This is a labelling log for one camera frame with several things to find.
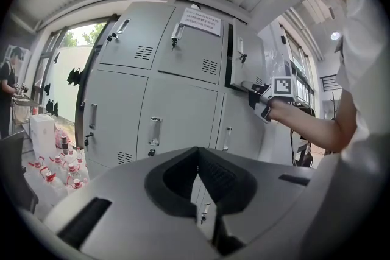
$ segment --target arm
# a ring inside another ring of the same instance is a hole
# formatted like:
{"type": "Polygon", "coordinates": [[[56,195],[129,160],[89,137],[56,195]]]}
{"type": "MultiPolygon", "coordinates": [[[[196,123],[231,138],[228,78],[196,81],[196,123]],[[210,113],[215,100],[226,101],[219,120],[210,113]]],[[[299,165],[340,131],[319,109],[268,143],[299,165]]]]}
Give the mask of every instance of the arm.
{"type": "Polygon", "coordinates": [[[334,121],[319,119],[279,100],[271,102],[269,117],[293,129],[323,149],[340,152],[356,130],[356,108],[352,96],[343,90],[334,121]]]}
{"type": "Polygon", "coordinates": [[[16,89],[15,88],[12,88],[10,86],[8,86],[8,80],[7,79],[3,79],[1,81],[1,88],[2,90],[5,92],[5,93],[9,93],[9,94],[14,94],[16,93],[16,89]]]}

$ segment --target black shirt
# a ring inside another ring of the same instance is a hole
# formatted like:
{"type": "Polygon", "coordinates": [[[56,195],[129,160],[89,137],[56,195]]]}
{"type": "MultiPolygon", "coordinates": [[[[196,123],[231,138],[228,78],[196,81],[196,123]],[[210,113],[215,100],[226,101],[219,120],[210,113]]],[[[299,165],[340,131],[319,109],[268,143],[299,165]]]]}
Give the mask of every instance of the black shirt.
{"type": "MultiPolygon", "coordinates": [[[[2,83],[3,80],[8,80],[8,86],[15,84],[15,70],[8,61],[4,62],[0,69],[0,82],[2,83]]],[[[12,94],[4,92],[0,86],[0,100],[11,100],[11,97],[12,94]]]]}

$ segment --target locker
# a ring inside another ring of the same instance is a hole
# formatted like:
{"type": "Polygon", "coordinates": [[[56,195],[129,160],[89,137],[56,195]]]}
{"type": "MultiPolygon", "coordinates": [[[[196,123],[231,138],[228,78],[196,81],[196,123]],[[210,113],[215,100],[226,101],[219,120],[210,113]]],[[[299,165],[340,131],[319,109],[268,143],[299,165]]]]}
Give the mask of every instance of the locker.
{"type": "Polygon", "coordinates": [[[135,160],[146,77],[98,71],[87,90],[84,135],[87,158],[105,167],[135,160]]]}
{"type": "Polygon", "coordinates": [[[208,240],[211,240],[213,238],[215,218],[216,218],[216,205],[206,190],[204,193],[203,200],[200,204],[200,209],[198,210],[198,214],[197,214],[197,226],[199,227],[199,229],[202,231],[202,233],[204,234],[204,236],[206,236],[208,240]],[[207,213],[204,215],[205,220],[202,220],[202,214],[204,212],[207,213]]]}
{"type": "Polygon", "coordinates": [[[88,175],[91,180],[109,170],[108,167],[95,163],[93,160],[86,159],[86,162],[88,166],[88,175]]]}
{"type": "Polygon", "coordinates": [[[183,12],[183,7],[177,7],[166,26],[158,47],[158,53],[162,54],[158,70],[218,84],[224,22],[221,21],[221,36],[217,36],[190,26],[180,26],[183,12]],[[180,39],[172,50],[171,37],[175,34],[180,39]]]}
{"type": "Polygon", "coordinates": [[[208,147],[216,98],[216,91],[149,79],[141,112],[137,160],[148,157],[150,149],[155,149],[156,157],[191,146],[208,147]],[[150,138],[153,132],[159,133],[158,145],[150,138]]]}
{"type": "Polygon", "coordinates": [[[230,83],[241,88],[241,82],[262,84],[266,78],[263,40],[236,18],[233,20],[232,76],[230,83]]]}
{"type": "Polygon", "coordinates": [[[197,213],[199,214],[199,211],[201,209],[201,205],[204,199],[206,187],[203,185],[202,180],[195,179],[194,185],[193,185],[193,192],[191,194],[191,203],[195,204],[197,206],[197,213]]]}
{"type": "Polygon", "coordinates": [[[133,2],[115,24],[118,39],[102,49],[101,63],[150,69],[173,10],[157,2],[133,2]]]}
{"type": "Polygon", "coordinates": [[[263,133],[264,123],[248,105],[247,94],[225,93],[217,149],[257,159],[263,133]]]}

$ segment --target table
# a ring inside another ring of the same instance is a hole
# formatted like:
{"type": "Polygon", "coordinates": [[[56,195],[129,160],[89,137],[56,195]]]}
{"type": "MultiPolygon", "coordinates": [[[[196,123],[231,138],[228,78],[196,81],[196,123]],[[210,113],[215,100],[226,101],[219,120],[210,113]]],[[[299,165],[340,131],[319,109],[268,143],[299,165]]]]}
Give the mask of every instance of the table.
{"type": "Polygon", "coordinates": [[[31,140],[31,127],[30,127],[30,121],[31,121],[31,108],[32,107],[40,107],[40,104],[36,103],[26,95],[23,97],[13,97],[12,98],[12,132],[15,132],[15,125],[20,125],[20,124],[29,124],[29,138],[31,140]],[[20,106],[20,107],[29,107],[30,112],[29,112],[29,118],[25,122],[21,122],[17,124],[15,122],[15,107],[20,106]]]}

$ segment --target black hair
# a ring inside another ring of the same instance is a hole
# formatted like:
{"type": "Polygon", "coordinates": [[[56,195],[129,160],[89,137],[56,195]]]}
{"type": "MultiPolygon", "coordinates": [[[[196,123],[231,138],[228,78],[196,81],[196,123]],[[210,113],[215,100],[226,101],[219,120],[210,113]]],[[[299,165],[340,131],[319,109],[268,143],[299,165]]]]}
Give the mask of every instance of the black hair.
{"type": "Polygon", "coordinates": [[[19,60],[23,60],[23,51],[19,47],[13,48],[10,57],[17,56],[19,60]]]}

